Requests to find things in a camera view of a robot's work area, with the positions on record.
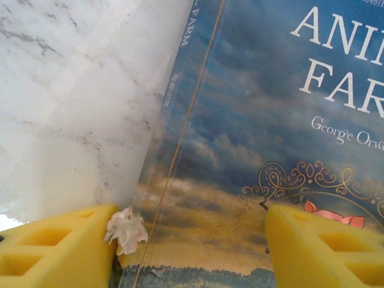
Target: white marble surface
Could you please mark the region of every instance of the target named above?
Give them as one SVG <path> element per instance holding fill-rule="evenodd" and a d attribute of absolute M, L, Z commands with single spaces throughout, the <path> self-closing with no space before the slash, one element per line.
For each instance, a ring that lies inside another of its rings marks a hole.
<path fill-rule="evenodd" d="M 129 204 L 191 5 L 0 2 L 0 230 Z"/>

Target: book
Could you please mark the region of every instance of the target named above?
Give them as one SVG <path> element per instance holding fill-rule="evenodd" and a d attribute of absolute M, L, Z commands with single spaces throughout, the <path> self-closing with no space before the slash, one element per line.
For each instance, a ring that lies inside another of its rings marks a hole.
<path fill-rule="evenodd" d="M 193 1 L 136 190 L 149 240 L 120 288 L 275 287 L 276 203 L 384 231 L 383 8 Z"/>

